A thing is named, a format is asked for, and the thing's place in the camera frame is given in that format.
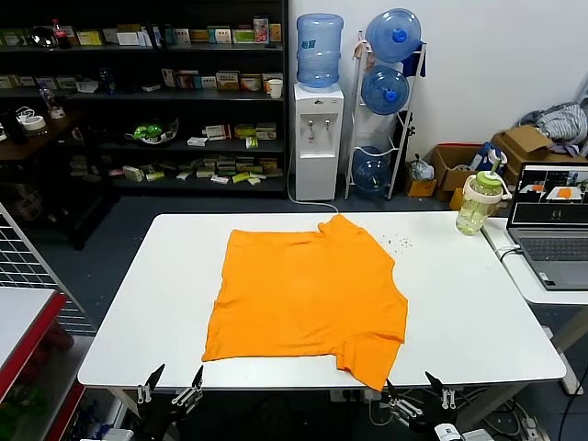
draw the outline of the orange t-shirt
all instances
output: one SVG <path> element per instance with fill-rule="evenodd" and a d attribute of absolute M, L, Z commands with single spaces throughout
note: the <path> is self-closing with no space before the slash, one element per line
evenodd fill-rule
<path fill-rule="evenodd" d="M 333 354 L 382 389 L 408 311 L 394 260 L 342 215 L 319 231 L 232 232 L 202 361 Z"/>

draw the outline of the white cup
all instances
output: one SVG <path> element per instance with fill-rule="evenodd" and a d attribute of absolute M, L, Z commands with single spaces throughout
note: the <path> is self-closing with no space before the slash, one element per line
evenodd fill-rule
<path fill-rule="evenodd" d="M 269 95 L 272 98 L 280 98 L 282 96 L 284 81 L 275 79 L 269 80 L 267 83 L 269 84 Z"/>

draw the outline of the wire mesh panel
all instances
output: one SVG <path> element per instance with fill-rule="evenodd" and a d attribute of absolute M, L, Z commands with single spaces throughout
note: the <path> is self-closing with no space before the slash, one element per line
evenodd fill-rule
<path fill-rule="evenodd" d="M 95 335 L 80 304 L 0 204 L 0 287 L 49 288 L 67 297 L 57 321 L 72 335 Z"/>

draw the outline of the blue water jug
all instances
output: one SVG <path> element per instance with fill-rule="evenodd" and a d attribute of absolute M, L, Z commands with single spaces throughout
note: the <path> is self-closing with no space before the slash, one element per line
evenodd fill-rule
<path fill-rule="evenodd" d="M 362 147 L 362 149 L 371 154 L 381 153 L 379 149 L 372 146 Z M 384 193 L 390 184 L 392 173 L 382 156 L 370 156 L 361 150 L 356 150 L 353 155 L 353 165 L 353 182 L 363 196 Z"/>
<path fill-rule="evenodd" d="M 421 23 L 407 9 L 391 9 L 371 20 L 366 40 L 383 62 L 401 62 L 417 50 L 421 42 Z"/>
<path fill-rule="evenodd" d="M 391 67 L 377 65 L 364 75 L 361 97 L 366 106 L 378 115 L 398 112 L 406 103 L 408 94 L 408 81 Z"/>
<path fill-rule="evenodd" d="M 298 81 L 308 87 L 327 87 L 339 81 L 343 19 L 335 14 L 298 17 Z"/>

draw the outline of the laptop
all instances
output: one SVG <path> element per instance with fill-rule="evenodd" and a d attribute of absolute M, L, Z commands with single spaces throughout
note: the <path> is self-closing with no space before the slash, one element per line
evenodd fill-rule
<path fill-rule="evenodd" d="M 588 163 L 525 163 L 507 230 L 548 290 L 588 290 Z"/>

